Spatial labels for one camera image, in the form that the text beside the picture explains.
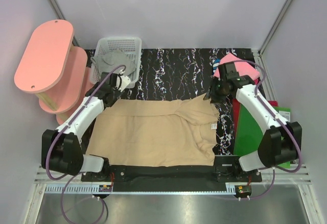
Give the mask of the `beige t shirt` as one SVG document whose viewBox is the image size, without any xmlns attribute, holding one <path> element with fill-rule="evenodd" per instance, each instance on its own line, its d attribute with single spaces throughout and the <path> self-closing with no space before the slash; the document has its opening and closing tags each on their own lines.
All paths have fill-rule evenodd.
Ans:
<svg viewBox="0 0 327 224">
<path fill-rule="evenodd" d="M 120 99 L 97 116 L 86 153 L 112 165 L 212 166 L 220 114 L 203 98 Z"/>
</svg>

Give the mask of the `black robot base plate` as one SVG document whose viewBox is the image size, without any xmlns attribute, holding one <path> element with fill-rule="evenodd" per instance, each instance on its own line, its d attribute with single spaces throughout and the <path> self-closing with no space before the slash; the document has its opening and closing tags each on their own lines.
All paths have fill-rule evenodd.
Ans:
<svg viewBox="0 0 327 224">
<path fill-rule="evenodd" d="M 260 183 L 260 173 L 241 173 L 227 166 L 143 167 L 112 165 L 103 173 L 87 173 L 83 182 L 108 182 L 114 192 L 200 192 L 225 191 L 225 184 Z"/>
</svg>

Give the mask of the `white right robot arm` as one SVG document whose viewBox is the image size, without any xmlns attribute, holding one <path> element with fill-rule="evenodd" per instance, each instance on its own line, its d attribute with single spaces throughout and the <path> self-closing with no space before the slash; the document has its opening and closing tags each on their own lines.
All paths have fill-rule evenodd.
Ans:
<svg viewBox="0 0 327 224">
<path fill-rule="evenodd" d="M 252 170 L 272 167 L 289 173 L 298 172 L 302 166 L 302 128 L 299 123 L 290 123 L 276 112 L 249 76 L 225 80 L 214 77 L 204 99 L 220 103 L 228 95 L 233 95 L 248 110 L 263 133 L 258 149 L 241 156 L 239 164 L 232 168 L 233 178 L 241 182 Z"/>
</svg>

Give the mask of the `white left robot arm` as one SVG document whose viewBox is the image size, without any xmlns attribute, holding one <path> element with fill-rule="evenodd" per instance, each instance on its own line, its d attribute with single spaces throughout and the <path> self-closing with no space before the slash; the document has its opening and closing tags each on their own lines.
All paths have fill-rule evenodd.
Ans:
<svg viewBox="0 0 327 224">
<path fill-rule="evenodd" d="M 80 106 L 59 127 L 45 130 L 42 135 L 41 166 L 51 180 L 79 173 L 92 172 L 99 181 L 110 176 L 109 160 L 101 156 L 86 155 L 82 150 L 82 137 L 90 125 L 106 108 L 122 95 L 122 89 L 90 89 Z"/>
</svg>

